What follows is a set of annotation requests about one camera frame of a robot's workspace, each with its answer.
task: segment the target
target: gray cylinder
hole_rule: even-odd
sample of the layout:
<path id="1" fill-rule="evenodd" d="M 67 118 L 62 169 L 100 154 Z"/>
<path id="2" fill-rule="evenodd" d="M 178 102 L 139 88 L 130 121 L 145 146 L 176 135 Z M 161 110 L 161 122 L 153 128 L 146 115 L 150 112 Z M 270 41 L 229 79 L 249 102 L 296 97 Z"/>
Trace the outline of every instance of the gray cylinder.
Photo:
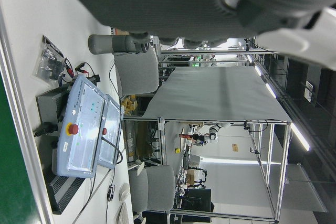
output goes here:
<path id="1" fill-rule="evenodd" d="M 147 52 L 149 43 L 138 43 L 130 35 L 92 34 L 88 40 L 89 50 L 94 55 L 112 52 Z"/>
<path id="2" fill-rule="evenodd" d="M 113 52 L 112 35 L 92 34 L 89 36 L 88 46 L 94 55 L 110 54 Z"/>

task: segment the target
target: fluorescent light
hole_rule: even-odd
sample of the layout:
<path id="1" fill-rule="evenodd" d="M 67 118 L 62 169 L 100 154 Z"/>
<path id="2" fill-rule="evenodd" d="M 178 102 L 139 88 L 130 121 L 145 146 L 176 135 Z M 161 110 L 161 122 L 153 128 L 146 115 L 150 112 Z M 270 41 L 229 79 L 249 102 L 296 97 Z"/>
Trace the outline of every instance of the fluorescent light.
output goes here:
<path id="1" fill-rule="evenodd" d="M 250 63 L 252 63 L 252 56 L 251 55 L 247 55 L 247 59 Z"/>
<path id="2" fill-rule="evenodd" d="M 307 142 L 307 140 L 305 139 L 305 137 L 301 134 L 301 132 L 299 131 L 299 129 L 295 126 L 295 124 L 291 123 L 290 127 L 292 128 L 293 132 L 295 133 L 295 135 L 298 137 L 299 141 L 301 142 L 301 144 L 304 146 L 304 148 L 306 149 L 306 151 L 309 151 L 310 146 Z"/>
<path id="3" fill-rule="evenodd" d="M 258 75 L 261 76 L 261 71 L 257 66 L 254 66 L 255 70 L 257 71 Z"/>
<path id="4" fill-rule="evenodd" d="M 201 157 L 203 163 L 215 163 L 215 164 L 230 164 L 230 165 L 258 165 L 256 160 L 241 160 L 241 159 L 225 159 L 225 158 L 209 158 Z M 261 161 L 263 165 L 267 164 L 267 161 Z M 281 163 L 271 162 L 272 165 L 280 165 Z"/>
<path id="5" fill-rule="evenodd" d="M 277 96 L 274 94 L 274 91 L 272 90 L 271 86 L 267 83 L 266 84 L 266 88 L 268 89 L 268 91 L 271 93 L 271 95 L 276 98 Z"/>

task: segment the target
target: wall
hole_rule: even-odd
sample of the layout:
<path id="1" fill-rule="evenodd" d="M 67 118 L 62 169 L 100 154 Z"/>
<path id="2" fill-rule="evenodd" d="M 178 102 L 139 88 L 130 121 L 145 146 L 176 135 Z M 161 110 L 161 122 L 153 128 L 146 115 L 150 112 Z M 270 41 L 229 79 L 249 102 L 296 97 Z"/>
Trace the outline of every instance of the wall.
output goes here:
<path id="1" fill-rule="evenodd" d="M 204 126 L 199 131 L 200 133 L 206 133 L 208 132 L 208 128 L 209 126 Z M 261 154 L 263 160 L 267 159 L 269 132 L 270 127 L 262 133 Z M 220 129 L 218 135 L 219 141 L 217 144 L 209 143 L 203 147 L 193 146 L 192 154 L 217 159 L 256 160 L 255 155 L 249 152 L 249 147 L 253 146 L 251 138 L 242 126 Z M 233 152 L 232 144 L 238 144 L 238 152 Z M 281 145 L 275 136 L 272 160 L 280 163 L 281 153 Z M 268 196 L 258 165 L 205 163 L 201 161 L 200 167 L 208 171 L 205 185 L 207 188 L 212 189 L 212 201 L 215 204 L 215 212 L 271 216 Z M 280 165 L 276 164 L 271 166 L 271 191 L 276 196 L 279 185 L 279 167 Z M 301 167 L 296 164 L 290 164 L 288 165 L 287 174 L 290 181 L 286 184 L 283 195 L 282 222 L 280 223 L 316 224 L 313 212 L 309 210 L 323 211 L 319 199 L 308 183 L 291 181 L 307 179 Z M 213 219 L 212 223 L 228 222 L 223 219 Z M 244 224 L 251 222 L 231 220 L 230 224 L 233 223 Z"/>
<path id="2" fill-rule="evenodd" d="M 208 133 L 210 126 L 202 127 L 199 132 L 201 134 Z M 248 131 L 242 126 L 231 126 L 229 128 L 221 128 L 218 131 L 218 143 L 209 143 L 203 147 L 193 146 L 192 154 L 210 157 L 210 158 L 235 158 L 256 160 L 254 154 L 249 152 L 252 146 L 251 137 Z M 232 151 L 232 144 L 238 144 L 238 152 Z"/>

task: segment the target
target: white desk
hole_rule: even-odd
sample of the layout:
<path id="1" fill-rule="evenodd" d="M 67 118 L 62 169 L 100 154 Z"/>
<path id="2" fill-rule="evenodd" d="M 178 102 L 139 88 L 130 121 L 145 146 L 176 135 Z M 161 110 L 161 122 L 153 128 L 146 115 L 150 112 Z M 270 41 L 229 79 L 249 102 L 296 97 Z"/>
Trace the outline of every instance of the white desk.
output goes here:
<path id="1" fill-rule="evenodd" d="M 89 52 L 87 40 L 90 34 L 110 34 L 110 27 L 102 26 L 77 0 L 0 0 L 3 10 L 8 40 L 18 75 L 20 91 L 24 98 L 24 106 L 29 124 L 35 129 L 40 124 L 35 96 L 51 87 L 33 76 L 37 57 L 41 52 L 42 34 L 46 35 L 71 61 L 73 67 L 86 61 L 91 64 L 96 74 L 100 75 L 98 87 L 105 93 L 116 97 L 109 83 L 108 70 L 113 62 L 113 55 L 94 56 Z M 116 85 L 115 70 L 111 78 Z M 124 143 L 121 136 L 120 150 Z M 45 145 L 36 138 L 38 148 Z M 40 150 L 40 158 L 46 152 Z M 85 211 L 76 223 L 105 223 L 106 194 L 113 172 L 107 176 L 108 169 L 98 166 L 94 195 Z M 126 158 L 116 168 L 115 197 L 109 203 L 108 220 L 115 223 L 116 213 L 121 207 L 118 200 L 119 188 L 128 182 Z M 72 223 L 85 204 L 90 191 L 90 180 L 86 179 L 64 213 L 52 215 L 50 222 Z M 132 222 L 131 199 L 127 198 L 130 223 Z"/>

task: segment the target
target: gray sheet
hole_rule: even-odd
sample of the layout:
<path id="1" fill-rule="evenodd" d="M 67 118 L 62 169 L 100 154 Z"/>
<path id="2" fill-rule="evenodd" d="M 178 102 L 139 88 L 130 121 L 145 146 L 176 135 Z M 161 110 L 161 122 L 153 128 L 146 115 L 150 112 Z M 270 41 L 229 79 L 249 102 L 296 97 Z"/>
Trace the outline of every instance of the gray sheet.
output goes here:
<path id="1" fill-rule="evenodd" d="M 280 120 L 290 117 L 253 67 L 178 67 L 150 102 L 144 118 Z"/>

